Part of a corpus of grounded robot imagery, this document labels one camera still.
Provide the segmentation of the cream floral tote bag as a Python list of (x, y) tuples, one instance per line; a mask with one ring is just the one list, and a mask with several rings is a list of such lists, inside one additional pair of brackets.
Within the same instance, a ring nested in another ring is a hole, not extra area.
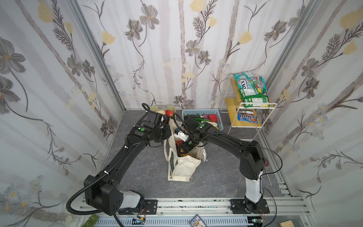
[(164, 140), (164, 156), (168, 163), (167, 180), (189, 182), (196, 168), (207, 158), (204, 147), (195, 147), (186, 156), (178, 156), (177, 142), (182, 139), (174, 136), (177, 126), (173, 120), (169, 122), (172, 135)]

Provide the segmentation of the white radish toy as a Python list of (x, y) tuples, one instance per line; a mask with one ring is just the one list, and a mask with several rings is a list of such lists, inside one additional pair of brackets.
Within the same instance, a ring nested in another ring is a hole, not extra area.
[(218, 124), (216, 122), (207, 122), (207, 123), (214, 126), (214, 127), (218, 127)]

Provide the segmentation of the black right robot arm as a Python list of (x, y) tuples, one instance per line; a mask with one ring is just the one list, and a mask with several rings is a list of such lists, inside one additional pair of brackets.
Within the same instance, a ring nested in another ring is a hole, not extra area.
[(246, 193), (244, 209), (247, 213), (256, 213), (261, 209), (263, 193), (261, 192), (261, 177), (265, 167), (265, 157), (259, 143), (239, 140), (223, 133), (212, 124), (199, 123), (193, 118), (181, 119), (181, 125), (176, 121), (180, 118), (174, 114), (174, 122), (181, 132), (187, 135), (186, 141), (180, 144), (180, 150), (189, 153), (201, 143), (212, 143), (230, 152), (240, 160), (239, 171), (245, 177)]

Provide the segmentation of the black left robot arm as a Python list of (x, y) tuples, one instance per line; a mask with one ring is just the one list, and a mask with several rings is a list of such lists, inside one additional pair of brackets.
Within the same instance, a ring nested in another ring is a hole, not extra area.
[[(144, 207), (144, 195), (135, 191), (120, 191), (118, 189), (122, 178), (146, 147), (158, 148), (171, 137), (169, 117), (151, 111), (150, 106), (142, 104), (145, 114), (137, 121), (126, 135), (124, 146), (112, 161), (96, 176), (89, 175), (84, 181), (84, 187), (69, 198), (66, 210), (75, 215), (92, 215), (105, 213), (114, 216), (122, 209), (141, 211)], [(78, 211), (72, 208), (72, 202), (84, 195), (86, 204), (93, 207), (92, 211)]]

